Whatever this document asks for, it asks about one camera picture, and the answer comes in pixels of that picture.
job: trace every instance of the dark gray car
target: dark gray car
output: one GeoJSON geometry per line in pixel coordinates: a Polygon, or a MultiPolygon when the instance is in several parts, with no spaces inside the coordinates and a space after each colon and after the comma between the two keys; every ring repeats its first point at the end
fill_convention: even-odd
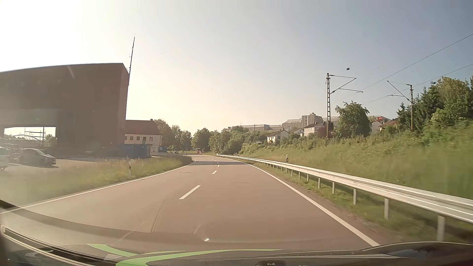
{"type": "Polygon", "coordinates": [[[45,154],[38,149],[27,148],[21,150],[19,157],[21,164],[33,164],[33,165],[53,165],[56,164],[56,158],[53,155],[45,154]]]}

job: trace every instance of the large dark red building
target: large dark red building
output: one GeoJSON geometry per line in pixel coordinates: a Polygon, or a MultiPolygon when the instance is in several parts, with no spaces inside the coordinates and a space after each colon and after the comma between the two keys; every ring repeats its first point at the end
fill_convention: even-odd
{"type": "Polygon", "coordinates": [[[0,72],[4,128],[55,126],[58,147],[114,149],[123,144],[129,74],[122,63],[0,72]]]}

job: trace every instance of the blue container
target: blue container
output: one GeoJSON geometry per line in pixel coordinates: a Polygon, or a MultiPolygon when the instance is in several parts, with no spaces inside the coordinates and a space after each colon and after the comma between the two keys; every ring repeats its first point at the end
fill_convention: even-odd
{"type": "Polygon", "coordinates": [[[130,159],[144,159],[151,157],[151,144],[123,144],[121,152],[123,157],[130,159]]]}

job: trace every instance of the solid white edge line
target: solid white edge line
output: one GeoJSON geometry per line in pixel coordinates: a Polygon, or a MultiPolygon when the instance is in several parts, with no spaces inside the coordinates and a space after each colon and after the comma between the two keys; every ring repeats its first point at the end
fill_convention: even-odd
{"type": "Polygon", "coordinates": [[[336,220],[338,223],[340,223],[341,225],[343,225],[345,228],[347,228],[348,230],[350,230],[351,232],[353,232],[355,235],[357,235],[359,238],[363,239],[366,243],[370,244],[371,246],[379,246],[379,244],[372,240],[369,236],[365,235],[364,233],[362,233],[360,230],[356,229],[355,227],[353,227],[352,225],[350,225],[349,223],[345,222],[344,220],[342,220],[342,218],[338,217],[337,215],[333,214],[331,211],[325,209],[322,205],[318,204],[317,202],[313,201],[311,198],[309,198],[308,196],[302,194],[300,191],[298,191],[297,189],[291,187],[290,185],[286,184],[286,182],[282,181],[281,179],[273,176],[272,174],[266,172],[265,170],[259,168],[259,167],[256,167],[254,165],[251,165],[251,164],[247,164],[249,166],[253,166],[254,168],[268,174],[270,177],[278,180],[279,182],[281,182],[282,184],[284,184],[285,186],[287,186],[288,188],[290,188],[292,191],[296,192],[297,194],[299,194],[301,197],[303,197],[304,199],[306,199],[307,201],[309,201],[310,203],[312,203],[315,207],[319,208],[320,210],[322,210],[324,213],[328,214],[330,217],[332,217],[334,220],[336,220]]]}
{"type": "Polygon", "coordinates": [[[180,197],[179,199],[185,199],[188,195],[190,195],[192,192],[194,192],[197,188],[199,188],[201,185],[196,185],[195,188],[191,189],[189,192],[184,194],[184,196],[180,197]]]}
{"type": "MultiPolygon", "coordinates": [[[[160,174],[155,174],[155,175],[147,176],[147,177],[141,177],[141,178],[137,178],[137,179],[133,179],[133,180],[129,180],[129,181],[125,181],[125,182],[113,184],[113,185],[110,185],[110,186],[104,186],[104,187],[101,187],[101,188],[96,188],[96,189],[92,189],[92,190],[88,190],[88,191],[84,191],[84,192],[72,194],[72,195],[65,196],[65,197],[55,198],[55,199],[48,200],[48,201],[44,201],[44,202],[39,202],[39,203],[32,204],[32,205],[20,206],[19,209],[26,209],[26,208],[29,208],[29,207],[34,207],[34,206],[38,206],[38,205],[41,205],[41,204],[45,204],[45,203],[49,203],[49,202],[53,202],[53,201],[57,201],[57,200],[61,200],[61,199],[66,199],[66,198],[70,198],[70,197],[82,195],[82,194],[85,194],[85,193],[94,192],[94,191],[97,191],[97,190],[101,190],[101,189],[105,189],[105,188],[109,188],[109,187],[113,187],[113,186],[119,186],[119,185],[123,185],[123,184],[126,184],[126,183],[130,183],[130,182],[134,182],[134,181],[138,181],[138,180],[147,179],[147,178],[150,178],[150,177],[155,177],[155,176],[163,175],[163,174],[166,174],[166,173],[169,173],[169,172],[172,172],[172,171],[179,170],[179,169],[184,168],[184,167],[186,167],[186,166],[192,165],[192,164],[195,163],[195,162],[197,162],[197,161],[193,161],[192,163],[190,163],[190,164],[188,164],[188,165],[184,165],[184,166],[181,166],[181,167],[179,167],[179,168],[172,169],[172,170],[169,170],[169,171],[160,173],[160,174]]],[[[4,213],[13,212],[13,211],[16,211],[16,210],[19,210],[19,209],[9,210],[9,211],[6,211],[6,212],[2,212],[2,213],[0,213],[0,215],[1,215],[1,214],[4,214],[4,213]]]]}

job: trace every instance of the building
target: building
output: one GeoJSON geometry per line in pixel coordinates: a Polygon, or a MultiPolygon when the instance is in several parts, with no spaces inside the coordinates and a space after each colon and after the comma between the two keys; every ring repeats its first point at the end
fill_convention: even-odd
{"type": "Polygon", "coordinates": [[[393,127],[397,128],[397,127],[399,126],[399,119],[396,118],[396,119],[393,119],[393,120],[391,120],[391,121],[388,121],[388,122],[385,122],[385,123],[379,125],[379,126],[378,126],[378,127],[379,127],[379,131],[384,130],[387,126],[393,126],[393,127]]]}
{"type": "MultiPolygon", "coordinates": [[[[388,121],[390,120],[389,118],[384,117],[382,115],[373,115],[373,116],[369,115],[368,118],[370,118],[370,117],[378,117],[378,118],[382,117],[383,119],[386,119],[388,121]]],[[[322,119],[323,119],[324,122],[327,122],[327,117],[324,117],[322,119]]],[[[335,127],[338,126],[338,123],[340,122],[340,117],[339,116],[331,116],[330,121],[333,123],[333,127],[335,128],[335,127]]]]}
{"type": "Polygon", "coordinates": [[[302,136],[309,136],[310,134],[314,134],[315,132],[319,132],[320,130],[324,129],[325,125],[324,122],[317,123],[317,124],[310,124],[304,127],[304,134],[302,136]]]}
{"type": "Polygon", "coordinates": [[[279,131],[284,129],[281,124],[271,124],[269,127],[271,128],[271,131],[279,131]]]}
{"type": "MultiPolygon", "coordinates": [[[[323,117],[322,120],[323,120],[324,122],[327,122],[327,117],[323,117]]],[[[339,117],[339,116],[331,116],[331,117],[330,117],[330,122],[333,123],[333,127],[334,127],[334,128],[338,126],[339,120],[340,120],[340,117],[339,117]]]]}
{"type": "Polygon", "coordinates": [[[302,127],[302,118],[298,119],[288,119],[286,122],[282,123],[282,127],[286,128],[301,128],[302,127]]]}
{"type": "Polygon", "coordinates": [[[153,119],[125,120],[124,144],[151,144],[161,146],[163,136],[153,119]]]}
{"type": "Polygon", "coordinates": [[[122,63],[0,72],[0,137],[10,127],[56,127],[62,151],[123,143],[129,74],[122,63]]]}
{"type": "Polygon", "coordinates": [[[322,122],[323,122],[322,117],[314,113],[303,115],[301,117],[301,125],[299,126],[299,128],[305,128],[306,126],[310,124],[318,124],[322,122]]]}
{"type": "Polygon", "coordinates": [[[293,134],[299,134],[301,137],[304,136],[304,130],[302,128],[296,128],[290,131],[293,134]]]}
{"type": "Polygon", "coordinates": [[[379,133],[379,126],[390,121],[391,119],[386,118],[384,116],[376,116],[372,117],[371,121],[369,122],[369,126],[371,127],[371,135],[379,133]]]}
{"type": "MultiPolygon", "coordinates": [[[[243,128],[247,128],[249,132],[253,131],[279,131],[282,130],[281,124],[249,124],[249,125],[238,125],[243,128]]],[[[229,126],[228,129],[232,130],[236,125],[229,126]]]]}
{"type": "Polygon", "coordinates": [[[289,132],[285,130],[274,131],[267,136],[268,143],[278,143],[283,138],[289,138],[289,132]]]}

